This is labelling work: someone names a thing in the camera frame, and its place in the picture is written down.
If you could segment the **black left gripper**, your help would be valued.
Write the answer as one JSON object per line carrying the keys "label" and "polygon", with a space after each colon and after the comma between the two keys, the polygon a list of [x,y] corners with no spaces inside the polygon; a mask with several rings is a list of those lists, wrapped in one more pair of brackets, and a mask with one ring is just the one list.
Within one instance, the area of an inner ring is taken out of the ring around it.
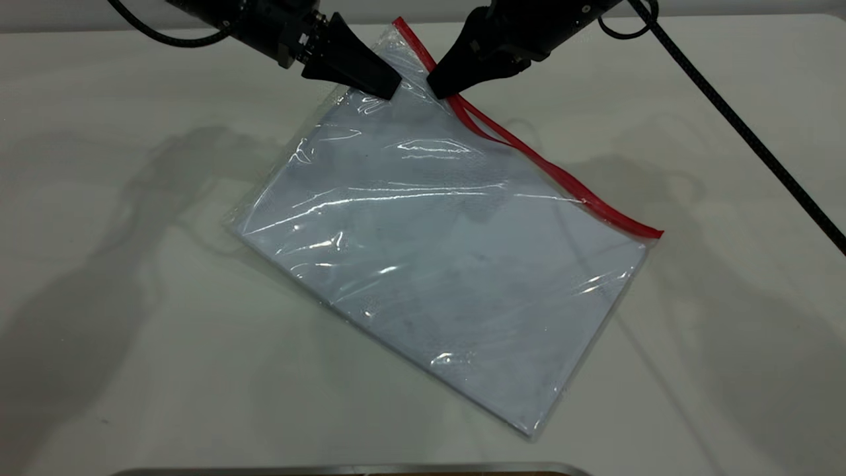
{"label": "black left gripper", "polygon": [[303,77],[347,85],[390,100],[401,75],[350,29],[339,13],[328,21],[320,1],[219,1],[236,19],[233,36],[289,69],[305,64]]}

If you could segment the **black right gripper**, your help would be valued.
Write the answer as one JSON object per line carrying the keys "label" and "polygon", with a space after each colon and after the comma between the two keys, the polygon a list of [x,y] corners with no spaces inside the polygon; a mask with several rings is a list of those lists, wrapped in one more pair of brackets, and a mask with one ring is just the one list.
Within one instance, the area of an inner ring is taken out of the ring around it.
{"label": "black right gripper", "polygon": [[427,76],[437,99],[519,75],[545,60],[619,1],[492,1],[471,13],[448,52]]}

